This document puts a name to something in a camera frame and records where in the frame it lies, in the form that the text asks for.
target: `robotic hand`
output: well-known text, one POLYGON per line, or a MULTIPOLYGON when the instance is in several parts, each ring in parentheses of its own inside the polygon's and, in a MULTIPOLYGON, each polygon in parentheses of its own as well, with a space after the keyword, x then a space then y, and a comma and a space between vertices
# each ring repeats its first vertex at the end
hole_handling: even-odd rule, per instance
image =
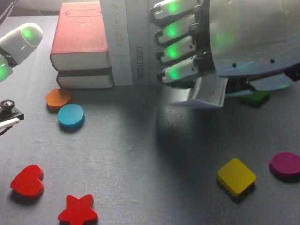
POLYGON ((278 90, 300 79, 300 1, 165 0, 150 11, 168 86, 227 78, 226 95, 278 90))
MULTIPOLYGON (((3 16, 8 16, 8 10, 12 9, 12 4, 8 4, 3 16)), ((17 65, 20 65, 37 48, 43 39, 41 28, 35 23, 26 23, 0 39, 0 83, 8 78, 17 65)), ((15 108, 12 100, 0 102, 0 136, 13 125, 24 119, 24 114, 15 108)))

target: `yellow diamond-shaped block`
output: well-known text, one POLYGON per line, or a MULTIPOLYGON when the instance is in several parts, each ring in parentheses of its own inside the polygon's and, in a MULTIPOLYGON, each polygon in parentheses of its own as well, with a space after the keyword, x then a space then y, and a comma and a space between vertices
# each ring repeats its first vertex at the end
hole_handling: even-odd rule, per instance
POLYGON ((217 180, 237 197, 255 182, 256 176, 239 159, 234 158, 219 169, 217 180))
POLYGON ((71 103, 71 93, 65 89, 53 89, 46 96, 46 101, 49 108, 57 112, 61 107, 71 103))

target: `table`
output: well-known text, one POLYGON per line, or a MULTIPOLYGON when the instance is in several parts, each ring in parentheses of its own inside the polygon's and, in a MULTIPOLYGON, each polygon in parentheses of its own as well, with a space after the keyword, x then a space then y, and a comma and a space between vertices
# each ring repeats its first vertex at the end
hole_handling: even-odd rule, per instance
POLYGON ((261 109, 225 99, 221 110, 173 108, 159 87, 72 91, 86 113, 74 133, 60 130, 45 96, 58 85, 49 54, 56 16, 8 18, 0 36, 26 22, 44 31, 39 48, 0 83, 25 120, 0 137, 0 224, 59 224, 66 196, 94 196, 101 225, 296 225, 300 183, 268 169, 282 151, 300 153, 300 87, 272 93, 261 109), (255 190, 236 203, 216 174, 239 158, 256 175, 255 190), (45 192, 31 204, 9 187, 26 166, 40 165, 45 192))

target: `blue circle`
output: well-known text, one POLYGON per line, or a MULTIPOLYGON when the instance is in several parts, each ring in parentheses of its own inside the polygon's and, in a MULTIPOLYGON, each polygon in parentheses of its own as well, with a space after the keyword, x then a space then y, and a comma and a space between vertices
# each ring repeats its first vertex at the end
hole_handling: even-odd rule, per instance
POLYGON ((80 105, 68 104, 62 107, 58 112, 58 121, 68 129, 77 129, 84 122, 84 111, 80 105))

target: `yellow block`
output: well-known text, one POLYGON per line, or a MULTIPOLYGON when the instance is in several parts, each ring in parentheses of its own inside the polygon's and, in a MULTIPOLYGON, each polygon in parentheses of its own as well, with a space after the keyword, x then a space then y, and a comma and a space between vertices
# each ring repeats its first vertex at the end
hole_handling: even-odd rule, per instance
POLYGON ((239 159, 234 158, 217 173, 217 180, 235 197, 242 194, 256 179, 239 159))

